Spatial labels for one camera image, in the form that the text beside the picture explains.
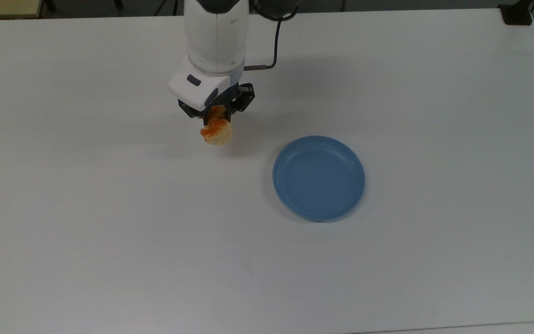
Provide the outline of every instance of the gray floor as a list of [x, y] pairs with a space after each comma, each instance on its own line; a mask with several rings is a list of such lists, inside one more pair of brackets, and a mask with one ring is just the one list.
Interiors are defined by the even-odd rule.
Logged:
[[[159, 15], [172, 15], [175, 0], [166, 0]], [[119, 10], [113, 0], [55, 0], [57, 11], [49, 12], [48, 18], [73, 17], [119, 17], [152, 16], [162, 0], [123, 0], [124, 8]], [[388, 11], [407, 9], [454, 9], [454, 8], [496, 8], [498, 4], [513, 4], [515, 0], [347, 0], [347, 11]], [[341, 0], [303, 0], [303, 13], [339, 11]]]

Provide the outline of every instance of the blue plate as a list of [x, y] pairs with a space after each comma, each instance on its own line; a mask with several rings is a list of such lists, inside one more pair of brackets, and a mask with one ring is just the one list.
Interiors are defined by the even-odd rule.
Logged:
[[294, 140], [275, 159], [273, 185], [299, 216], [324, 222], [343, 217], [365, 188], [360, 159], [343, 142], [320, 135]]

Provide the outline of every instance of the black cable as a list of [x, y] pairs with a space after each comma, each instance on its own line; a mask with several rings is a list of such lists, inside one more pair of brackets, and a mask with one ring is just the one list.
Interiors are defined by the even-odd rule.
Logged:
[[249, 66], [245, 66], [244, 70], [245, 71], [269, 70], [275, 67], [275, 64], [277, 64], [277, 45], [280, 40], [281, 23], [283, 21], [288, 21], [289, 19], [294, 17], [296, 13], [298, 13], [298, 6], [296, 6], [294, 11], [289, 16], [282, 17], [281, 19], [276, 19], [274, 17], [269, 17], [268, 15], [265, 15], [265, 13], [263, 13], [262, 11], [259, 11], [258, 8], [254, 4], [251, 3], [251, 5], [253, 9], [257, 13], [259, 13], [259, 15], [261, 15], [262, 17], [265, 17], [266, 19], [270, 19], [271, 21], [277, 21], [277, 28], [275, 29], [275, 45], [273, 46], [273, 63], [271, 65], [249, 65]]
[[174, 8], [172, 9], [172, 16], [176, 16], [177, 10], [178, 10], [178, 0], [174, 0]]
[[166, 0], [163, 0], [162, 3], [159, 5], [158, 10], [154, 14], [154, 16], [158, 16], [159, 11], [162, 9], [165, 3], [166, 3]]

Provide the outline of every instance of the bread piece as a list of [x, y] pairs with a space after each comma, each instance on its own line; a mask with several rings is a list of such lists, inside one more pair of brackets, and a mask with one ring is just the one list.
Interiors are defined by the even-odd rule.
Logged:
[[201, 129], [201, 135], [205, 142], [212, 145], [221, 145], [230, 141], [232, 138], [232, 126], [225, 119], [224, 106], [211, 108], [207, 125]]

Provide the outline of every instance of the food item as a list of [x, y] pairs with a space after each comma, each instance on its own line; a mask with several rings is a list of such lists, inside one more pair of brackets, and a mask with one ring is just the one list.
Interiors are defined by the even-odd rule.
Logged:
[[201, 135], [208, 144], [221, 145], [232, 138], [232, 126], [225, 119], [225, 112], [224, 106], [211, 107], [207, 125], [201, 129]]

